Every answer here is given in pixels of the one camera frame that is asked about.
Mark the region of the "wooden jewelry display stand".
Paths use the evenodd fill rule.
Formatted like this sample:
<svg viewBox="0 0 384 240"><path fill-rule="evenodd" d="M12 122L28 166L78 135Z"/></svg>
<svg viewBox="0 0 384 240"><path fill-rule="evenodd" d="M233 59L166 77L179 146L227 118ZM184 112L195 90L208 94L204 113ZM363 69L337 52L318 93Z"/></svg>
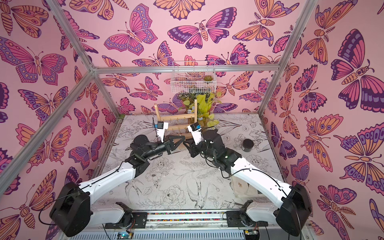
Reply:
<svg viewBox="0 0 384 240"><path fill-rule="evenodd" d="M156 112L158 121L170 123L172 121L191 119L190 121L188 121L189 124L169 126L167 130L170 131L187 129L190 124L198 122L197 114L186 113L178 115L179 109L183 109L183 104L182 101L177 100L176 97L174 97L174 99L168 103L154 104L154 110Z"/></svg>

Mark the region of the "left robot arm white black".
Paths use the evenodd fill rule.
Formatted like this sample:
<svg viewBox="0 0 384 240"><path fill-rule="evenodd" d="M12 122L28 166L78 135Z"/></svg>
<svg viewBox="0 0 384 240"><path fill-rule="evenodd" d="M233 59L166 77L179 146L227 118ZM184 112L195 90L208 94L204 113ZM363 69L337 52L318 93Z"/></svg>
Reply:
<svg viewBox="0 0 384 240"><path fill-rule="evenodd" d="M94 203L120 184L143 174L151 160L163 153L172 154L185 139L185 136L168 136L164 141L152 143L147 136L138 135L131 143L130 156L118 167L80 184L65 184L51 209L50 218L67 237L74 237L94 225L131 227L134 217L126 204L116 202L111 207L96 208Z"/></svg>

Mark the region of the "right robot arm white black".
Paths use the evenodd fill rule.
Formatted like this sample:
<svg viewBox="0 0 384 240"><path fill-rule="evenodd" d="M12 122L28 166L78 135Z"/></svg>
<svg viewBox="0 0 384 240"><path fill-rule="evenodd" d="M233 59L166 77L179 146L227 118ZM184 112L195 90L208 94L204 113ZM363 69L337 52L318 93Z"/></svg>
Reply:
<svg viewBox="0 0 384 240"><path fill-rule="evenodd" d="M225 147L217 130L202 131L188 127L192 138L184 141L191 157L201 156L210 167L228 173L261 192L276 207L271 213L261 213L252 202L244 205L244 215L253 222L272 220L289 235L300 237L311 212L312 206L307 190L277 180L266 172L253 166L240 153Z"/></svg>

